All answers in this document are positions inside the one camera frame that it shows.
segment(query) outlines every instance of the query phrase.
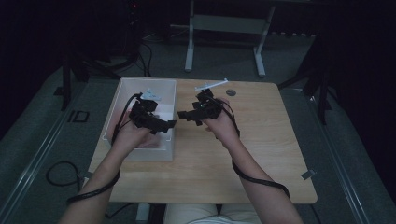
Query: dark background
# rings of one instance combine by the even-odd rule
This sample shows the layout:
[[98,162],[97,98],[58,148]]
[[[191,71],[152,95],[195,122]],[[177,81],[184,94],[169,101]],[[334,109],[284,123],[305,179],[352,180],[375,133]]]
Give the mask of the dark background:
[[[0,3],[1,130],[7,132],[46,78],[62,65],[64,52],[80,49],[94,59],[125,54],[120,38],[129,15],[120,2],[2,1]],[[169,24],[188,24],[189,1],[136,2],[139,18],[164,36]],[[197,9],[224,15],[263,16],[257,5]],[[331,85],[348,113],[393,201],[396,201],[395,3],[390,1],[276,2],[271,31],[317,35],[330,52]]]

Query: white container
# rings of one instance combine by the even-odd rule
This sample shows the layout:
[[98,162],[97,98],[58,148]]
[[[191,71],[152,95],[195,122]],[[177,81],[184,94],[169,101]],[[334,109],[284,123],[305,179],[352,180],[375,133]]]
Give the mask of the white container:
[[[119,122],[122,110],[128,100],[136,93],[151,90],[152,93],[161,97],[157,108],[153,112],[159,119],[168,121],[175,119],[176,116],[176,81],[172,79],[153,79],[153,78],[133,78],[123,77],[115,93],[115,102],[110,109],[110,118],[106,124],[106,132],[103,140],[111,148],[111,138],[114,127]],[[129,104],[129,109],[134,105],[135,100]],[[167,133],[157,132],[155,135],[149,134],[155,144],[142,146],[132,151],[125,159],[126,161],[172,161],[174,151],[175,130],[169,129]]]

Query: light wooden tabletop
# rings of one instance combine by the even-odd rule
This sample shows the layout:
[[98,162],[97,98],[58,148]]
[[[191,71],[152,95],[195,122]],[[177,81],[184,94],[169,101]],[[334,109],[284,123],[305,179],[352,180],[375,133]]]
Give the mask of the light wooden tabletop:
[[[192,110],[198,93],[194,87],[206,81],[213,82],[177,79],[177,111]],[[236,95],[228,96],[228,89]],[[267,174],[289,189],[291,201],[314,203],[317,194],[311,179],[301,177],[307,168],[277,86],[230,81],[211,90],[230,101],[242,142]],[[125,161],[111,202],[249,203],[230,155],[205,125],[177,118],[175,132],[174,160]],[[100,138],[91,172],[108,150]]]

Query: forearm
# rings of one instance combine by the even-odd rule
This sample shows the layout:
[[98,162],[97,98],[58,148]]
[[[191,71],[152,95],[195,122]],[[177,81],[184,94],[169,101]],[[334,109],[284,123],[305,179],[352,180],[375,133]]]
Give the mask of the forearm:
[[[242,142],[233,143],[227,149],[242,173],[256,179],[273,181]],[[249,182],[243,178],[241,182],[262,223],[302,223],[294,205],[282,189]]]
[[[122,153],[113,149],[110,149],[93,176],[78,194],[100,189],[114,179],[125,157]],[[101,223],[105,216],[111,191],[112,188],[91,198],[71,203],[60,223]]]

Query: white metal frame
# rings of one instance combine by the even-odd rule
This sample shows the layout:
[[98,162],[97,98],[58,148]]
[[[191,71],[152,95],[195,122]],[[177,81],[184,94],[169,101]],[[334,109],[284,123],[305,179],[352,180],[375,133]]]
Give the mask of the white metal frame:
[[209,16],[202,14],[194,14],[194,0],[190,0],[190,25],[189,25],[189,45],[187,48],[186,72],[192,71],[192,61],[194,54],[194,30],[210,30],[222,32],[235,32],[245,34],[261,35],[259,44],[253,48],[254,58],[256,61],[257,71],[260,77],[265,76],[264,65],[262,62],[262,47],[265,37],[268,35],[268,29],[271,19],[274,15],[275,7],[271,7],[266,19],[250,19]]

